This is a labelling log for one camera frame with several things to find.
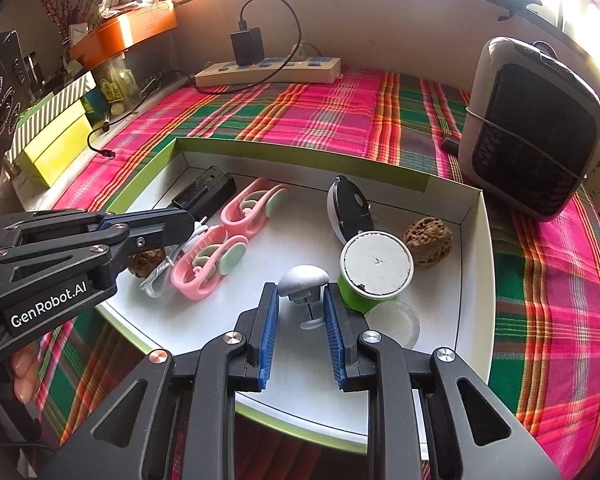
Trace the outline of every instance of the silver screw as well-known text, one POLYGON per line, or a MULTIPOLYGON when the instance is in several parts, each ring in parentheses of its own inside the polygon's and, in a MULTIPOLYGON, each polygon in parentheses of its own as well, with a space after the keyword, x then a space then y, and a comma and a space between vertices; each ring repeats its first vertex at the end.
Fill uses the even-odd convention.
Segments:
POLYGON ((443 363, 450 363, 456 358, 456 354, 451 348, 440 348, 436 352, 436 357, 443 363))
POLYGON ((227 332, 222 336, 222 340, 228 345, 237 345, 240 341, 242 341, 242 334, 240 332, 227 332))
POLYGON ((362 334, 362 341, 367 343, 378 343, 382 339, 382 336, 379 332, 375 330, 367 330, 362 334))
POLYGON ((154 350, 149 354, 149 361, 154 365, 159 365, 167 360, 169 355, 164 350, 154 350))

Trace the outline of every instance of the human hand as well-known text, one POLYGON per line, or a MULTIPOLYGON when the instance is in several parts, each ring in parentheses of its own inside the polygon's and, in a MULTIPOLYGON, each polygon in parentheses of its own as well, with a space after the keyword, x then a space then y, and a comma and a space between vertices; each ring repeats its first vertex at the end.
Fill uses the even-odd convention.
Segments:
POLYGON ((13 393, 21 403, 27 404, 31 402, 40 387, 38 344, 33 342, 13 354, 11 367, 14 375, 13 393))

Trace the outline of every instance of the plaid tablecloth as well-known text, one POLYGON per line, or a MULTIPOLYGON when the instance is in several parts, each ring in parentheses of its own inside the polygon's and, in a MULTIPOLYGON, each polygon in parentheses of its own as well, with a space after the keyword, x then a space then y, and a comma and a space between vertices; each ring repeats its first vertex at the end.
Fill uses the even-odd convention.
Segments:
MULTIPOLYGON (((181 89, 118 134, 107 145, 116 158, 94 158, 56 208, 106 208, 176 136, 307 146, 461 181, 441 145, 460 135, 468 99, 438 83, 355 68, 333 85, 270 84, 232 96, 181 89)), ((497 200, 488 212, 496 271, 490 387, 571 479, 600 443, 600 221, 584 190, 544 224, 497 200)), ((61 441, 139 359, 94 313, 46 336, 41 356, 38 405, 49 436, 61 441)), ((267 478, 310 477, 319 448, 264 435, 276 441, 267 478)), ((249 467, 243 478, 262 477, 249 467)))

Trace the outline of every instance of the power strip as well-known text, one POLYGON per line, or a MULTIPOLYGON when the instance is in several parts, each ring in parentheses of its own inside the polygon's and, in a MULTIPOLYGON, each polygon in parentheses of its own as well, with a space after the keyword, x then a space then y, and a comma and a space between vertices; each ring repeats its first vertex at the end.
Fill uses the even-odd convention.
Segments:
MULTIPOLYGON (((268 57, 247 66, 235 61, 216 63, 196 74, 196 84, 207 86, 239 85, 257 83, 274 73, 284 62, 284 57, 268 57)), ((304 61, 291 61, 267 82, 272 83, 327 83, 340 77, 339 57, 310 57, 304 61)))

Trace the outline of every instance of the walnut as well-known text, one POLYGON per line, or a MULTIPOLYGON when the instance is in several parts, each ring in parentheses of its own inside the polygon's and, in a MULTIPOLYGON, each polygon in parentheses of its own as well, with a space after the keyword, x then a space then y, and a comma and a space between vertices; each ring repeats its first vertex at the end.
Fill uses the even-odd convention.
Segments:
POLYGON ((440 218, 431 216, 412 224, 402 237, 409 248, 413 263, 420 267, 434 266, 451 252, 451 230, 440 218))
POLYGON ((143 253, 129 256, 127 269, 138 278, 148 278, 158 265, 167 257, 164 248, 158 247, 143 253))

